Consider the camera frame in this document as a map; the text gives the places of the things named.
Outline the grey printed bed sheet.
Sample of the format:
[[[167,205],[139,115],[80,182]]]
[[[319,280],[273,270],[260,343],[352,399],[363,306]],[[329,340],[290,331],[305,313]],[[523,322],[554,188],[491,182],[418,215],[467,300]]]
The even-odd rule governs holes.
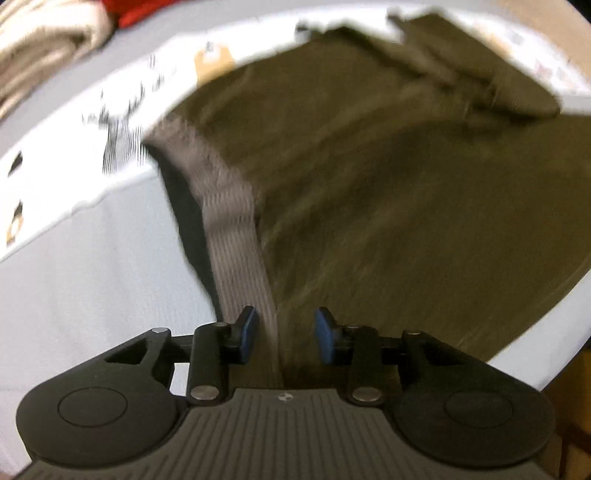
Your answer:
[[[158,169],[134,155],[102,169],[105,131],[89,121],[147,88],[132,122],[142,130],[186,93],[190,60],[207,44],[245,60],[288,44],[298,18],[352,20],[385,32],[383,1],[304,5],[266,16],[197,25],[173,8],[61,75],[32,101],[48,113],[20,116],[1,130],[1,470],[29,463],[15,416],[34,386],[151,326],[189,333],[213,317],[204,276],[186,261]]]

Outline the cream folded blanket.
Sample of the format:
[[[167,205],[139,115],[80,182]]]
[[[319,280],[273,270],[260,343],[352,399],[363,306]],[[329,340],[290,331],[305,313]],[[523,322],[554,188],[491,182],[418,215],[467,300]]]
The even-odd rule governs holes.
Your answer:
[[[1,117],[58,70],[101,47],[114,30],[99,1],[3,1]]]

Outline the red folded blanket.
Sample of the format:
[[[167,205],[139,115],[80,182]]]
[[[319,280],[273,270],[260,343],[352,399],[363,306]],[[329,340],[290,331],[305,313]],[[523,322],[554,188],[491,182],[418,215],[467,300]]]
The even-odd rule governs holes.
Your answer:
[[[102,0],[107,13],[119,29],[128,28],[178,0]]]

